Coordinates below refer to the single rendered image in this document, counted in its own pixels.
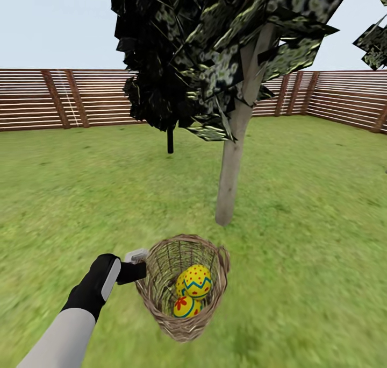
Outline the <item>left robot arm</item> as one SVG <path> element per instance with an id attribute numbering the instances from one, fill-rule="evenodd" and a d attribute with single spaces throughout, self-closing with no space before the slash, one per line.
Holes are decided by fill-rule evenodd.
<path id="1" fill-rule="evenodd" d="M 15 368 L 81 368 L 101 308 L 118 285 L 146 278 L 148 249 L 128 252 L 124 262 L 111 253 L 93 262 L 67 303 L 25 358 Z"/>

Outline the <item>easter egg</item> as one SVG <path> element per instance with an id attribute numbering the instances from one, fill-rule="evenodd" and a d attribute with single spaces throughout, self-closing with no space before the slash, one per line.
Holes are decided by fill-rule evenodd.
<path id="1" fill-rule="evenodd" d="M 194 300 L 205 298 L 212 286 L 212 275 L 209 267 L 204 264 L 196 264 L 184 269 L 184 287 L 187 295 Z"/>
<path id="2" fill-rule="evenodd" d="M 190 296 L 178 296 L 177 299 L 175 299 L 173 307 L 173 317 L 195 316 L 198 312 L 204 309 L 203 304 L 200 303 L 201 300 L 194 300 Z"/>
<path id="3" fill-rule="evenodd" d="M 177 283 L 175 285 L 176 294 L 178 294 L 179 297 L 182 297 L 183 295 L 187 295 L 187 292 L 184 287 L 184 274 L 186 271 L 183 271 L 183 273 L 180 274 L 180 276 L 177 279 Z"/>

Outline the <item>wicker basket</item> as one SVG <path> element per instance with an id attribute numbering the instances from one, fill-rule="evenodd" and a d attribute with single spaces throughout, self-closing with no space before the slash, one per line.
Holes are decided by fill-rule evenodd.
<path id="1" fill-rule="evenodd" d="M 188 244 L 188 249 L 182 249 L 184 243 Z M 176 253 L 170 255 L 170 247 L 174 245 Z M 158 252 L 160 249 L 163 249 L 162 254 L 166 253 L 165 260 L 162 261 L 160 257 L 162 254 Z M 195 250 L 199 251 L 200 254 L 195 254 Z M 220 250 L 225 253 L 225 258 Z M 204 257 L 205 254 L 210 255 L 211 261 Z M 206 299 L 200 301 L 204 309 L 193 317 L 173 317 L 173 307 L 175 299 L 178 297 L 174 287 L 178 277 L 185 269 L 184 263 L 188 267 L 200 264 L 194 259 L 199 260 L 201 264 L 208 265 L 213 276 L 211 278 L 212 286 L 205 297 Z M 231 270 L 228 250 L 223 245 L 215 246 L 203 236 L 181 234 L 158 241 L 150 249 L 146 258 L 134 262 L 135 264 L 146 263 L 147 276 L 134 282 L 135 289 L 142 296 L 144 306 L 154 316 L 162 332 L 179 344 L 195 341 L 199 338 L 209 326 L 228 285 L 227 275 Z M 163 269 L 165 264 L 167 264 L 167 273 L 170 275 L 168 278 L 166 278 L 166 272 Z M 176 269 L 178 271 L 174 271 Z M 163 305 L 164 302 L 167 307 Z M 170 313 L 167 314 L 166 310 Z"/>

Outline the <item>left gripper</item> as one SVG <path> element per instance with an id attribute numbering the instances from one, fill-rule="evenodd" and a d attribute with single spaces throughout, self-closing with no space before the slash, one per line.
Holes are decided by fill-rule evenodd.
<path id="1" fill-rule="evenodd" d="M 129 264 L 129 263 L 126 263 L 126 264 L 128 265 L 128 275 L 123 281 L 118 282 L 118 285 L 132 283 L 136 280 L 146 278 L 147 273 L 146 273 L 145 262 L 141 262 L 138 264 Z"/>

